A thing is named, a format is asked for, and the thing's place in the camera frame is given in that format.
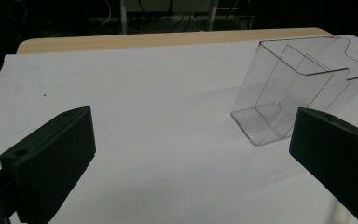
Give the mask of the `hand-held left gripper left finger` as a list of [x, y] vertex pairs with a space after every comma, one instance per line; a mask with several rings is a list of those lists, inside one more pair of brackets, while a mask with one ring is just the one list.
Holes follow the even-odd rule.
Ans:
[[20, 222], [48, 224], [95, 153], [91, 109], [82, 106], [62, 112], [1, 154]]

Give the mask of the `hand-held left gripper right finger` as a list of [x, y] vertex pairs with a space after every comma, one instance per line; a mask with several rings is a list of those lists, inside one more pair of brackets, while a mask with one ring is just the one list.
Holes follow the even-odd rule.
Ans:
[[358, 219], [358, 127], [300, 107], [289, 152]]

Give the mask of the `white sheet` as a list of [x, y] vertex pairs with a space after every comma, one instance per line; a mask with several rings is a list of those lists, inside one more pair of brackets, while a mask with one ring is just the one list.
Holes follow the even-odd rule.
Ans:
[[87, 105], [97, 151], [50, 224], [328, 224], [332, 195], [230, 112], [254, 41], [9, 55], [0, 155]]

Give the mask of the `clear acrylic holder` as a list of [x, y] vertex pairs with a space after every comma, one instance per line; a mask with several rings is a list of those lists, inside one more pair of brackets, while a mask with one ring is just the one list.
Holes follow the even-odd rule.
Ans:
[[300, 107], [336, 115], [357, 94], [358, 37], [263, 40], [231, 117], [259, 147], [290, 137]]

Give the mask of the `metal stand leg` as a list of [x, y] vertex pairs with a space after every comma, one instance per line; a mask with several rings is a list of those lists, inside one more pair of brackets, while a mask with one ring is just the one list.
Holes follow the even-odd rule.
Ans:
[[217, 9], [218, 9], [219, 0], [211, 0], [208, 12], [208, 20], [207, 20], [207, 31], [212, 31], [214, 20], [216, 17]]
[[128, 33], [126, 0], [119, 0], [119, 3], [120, 3], [121, 30], [122, 30], [122, 34], [126, 35]]

